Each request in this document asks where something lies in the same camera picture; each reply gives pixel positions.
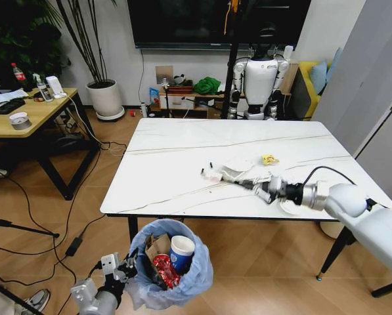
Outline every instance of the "power adapter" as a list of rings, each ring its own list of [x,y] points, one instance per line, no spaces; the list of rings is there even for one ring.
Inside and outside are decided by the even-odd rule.
[[[66,256],[73,257],[76,254],[77,249],[79,248],[80,244],[82,244],[82,238],[74,238],[73,242],[70,244],[69,248],[65,253]]]

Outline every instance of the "green cloth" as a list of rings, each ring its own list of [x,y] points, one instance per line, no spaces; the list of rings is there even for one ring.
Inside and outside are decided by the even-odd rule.
[[[218,87],[220,86],[221,82],[216,80],[213,77],[205,77],[201,79],[195,86],[194,92],[206,95],[206,94],[216,94]]]

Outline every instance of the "blue cushion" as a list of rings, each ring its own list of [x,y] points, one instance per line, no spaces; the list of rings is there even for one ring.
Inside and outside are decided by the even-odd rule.
[[[313,82],[315,93],[319,94],[326,85],[327,63],[322,61],[320,64],[313,66],[309,72],[311,82]]]
[[[336,67],[336,65],[338,64],[339,58],[341,53],[343,52],[343,49],[339,47],[339,49],[336,51],[336,53],[334,54],[334,58],[333,58],[333,62],[332,62],[332,66],[330,67],[330,69],[327,72],[327,76],[326,76],[326,83],[329,82],[330,78],[332,77],[334,68]]]

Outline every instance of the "red snack wrapper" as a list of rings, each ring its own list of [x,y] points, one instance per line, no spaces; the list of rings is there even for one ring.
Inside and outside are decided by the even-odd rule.
[[[181,277],[176,273],[168,255],[156,255],[153,263],[163,282],[165,282],[169,288],[173,289],[179,284]]]

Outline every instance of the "television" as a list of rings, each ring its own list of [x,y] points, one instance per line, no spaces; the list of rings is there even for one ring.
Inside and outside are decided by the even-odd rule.
[[[241,49],[249,44],[296,46],[311,0],[242,1],[247,3]],[[230,0],[127,2],[138,49],[230,49],[235,18]]]

